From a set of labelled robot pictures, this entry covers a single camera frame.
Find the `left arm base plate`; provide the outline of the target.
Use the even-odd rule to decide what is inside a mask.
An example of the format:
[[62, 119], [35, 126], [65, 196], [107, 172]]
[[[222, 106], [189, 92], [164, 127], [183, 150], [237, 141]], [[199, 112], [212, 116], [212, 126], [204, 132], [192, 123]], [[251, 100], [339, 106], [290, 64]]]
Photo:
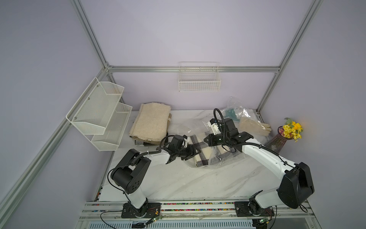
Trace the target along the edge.
[[133, 218], [152, 218], [161, 212], [161, 203], [147, 202], [140, 209], [135, 208], [132, 203], [127, 202], [123, 205], [121, 213], [122, 219]]

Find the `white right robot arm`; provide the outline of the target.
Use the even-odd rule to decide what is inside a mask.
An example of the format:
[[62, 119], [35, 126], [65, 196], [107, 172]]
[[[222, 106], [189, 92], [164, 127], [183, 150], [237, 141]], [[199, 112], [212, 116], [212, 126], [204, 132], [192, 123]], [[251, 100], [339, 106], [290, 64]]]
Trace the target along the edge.
[[245, 153], [270, 170], [279, 180], [277, 188], [260, 190], [249, 199], [247, 208], [253, 216], [259, 216], [269, 207], [286, 205], [297, 209], [315, 191], [310, 168], [307, 164], [286, 160], [275, 151], [252, 143], [253, 136], [247, 132], [240, 133], [230, 118], [224, 118], [221, 111], [213, 111], [209, 126], [212, 133], [204, 142], [210, 147], [226, 146], [229, 149]]

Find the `cream black plaid scarf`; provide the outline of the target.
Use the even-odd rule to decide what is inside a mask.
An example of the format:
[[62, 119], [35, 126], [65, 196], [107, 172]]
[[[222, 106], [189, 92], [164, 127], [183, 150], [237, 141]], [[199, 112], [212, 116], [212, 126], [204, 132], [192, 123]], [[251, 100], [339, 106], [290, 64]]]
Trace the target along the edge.
[[208, 146], [204, 142], [204, 138], [206, 137], [205, 133], [189, 137], [189, 144], [201, 151], [200, 154], [185, 161], [189, 167], [218, 169], [246, 159], [244, 153], [240, 151], [235, 151], [234, 149], [227, 151], [222, 146]]

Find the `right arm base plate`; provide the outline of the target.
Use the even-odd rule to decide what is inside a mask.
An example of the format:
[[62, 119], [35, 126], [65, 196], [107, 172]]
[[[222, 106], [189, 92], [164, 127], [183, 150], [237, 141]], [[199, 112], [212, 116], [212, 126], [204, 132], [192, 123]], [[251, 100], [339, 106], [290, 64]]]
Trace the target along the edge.
[[274, 217], [275, 213], [272, 207], [263, 209], [258, 204], [250, 201], [236, 201], [234, 208], [238, 217]]

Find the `clear plastic vacuum bag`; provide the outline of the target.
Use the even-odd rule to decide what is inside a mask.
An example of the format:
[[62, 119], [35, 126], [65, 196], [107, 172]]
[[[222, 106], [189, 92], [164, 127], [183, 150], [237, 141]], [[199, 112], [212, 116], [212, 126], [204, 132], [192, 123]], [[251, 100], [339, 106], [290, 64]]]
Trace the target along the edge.
[[271, 126], [255, 119], [242, 101], [231, 97], [221, 113], [194, 118], [181, 124], [177, 133], [189, 138], [197, 155], [185, 161], [192, 168], [218, 169], [245, 158], [241, 143], [268, 137]]

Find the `plain beige knit scarf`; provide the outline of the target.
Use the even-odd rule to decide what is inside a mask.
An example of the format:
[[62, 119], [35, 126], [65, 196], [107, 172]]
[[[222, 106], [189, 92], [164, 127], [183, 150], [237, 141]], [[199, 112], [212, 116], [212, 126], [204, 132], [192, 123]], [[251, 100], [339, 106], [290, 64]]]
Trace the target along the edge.
[[171, 107], [161, 103], [141, 104], [129, 136], [134, 140], [158, 145], [166, 136], [171, 121]]

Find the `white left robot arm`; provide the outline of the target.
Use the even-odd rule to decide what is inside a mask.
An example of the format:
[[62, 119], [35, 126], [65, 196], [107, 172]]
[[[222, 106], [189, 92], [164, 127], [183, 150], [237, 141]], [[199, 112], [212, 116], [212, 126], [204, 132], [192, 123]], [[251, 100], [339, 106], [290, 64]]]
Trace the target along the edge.
[[190, 144], [186, 135], [167, 135], [154, 151], [139, 152], [130, 149], [121, 161], [107, 174], [112, 187], [120, 190], [128, 199], [128, 206], [137, 215], [143, 215], [148, 208], [148, 199], [140, 186], [150, 167], [166, 165], [177, 158], [187, 161], [202, 151], [198, 145]]

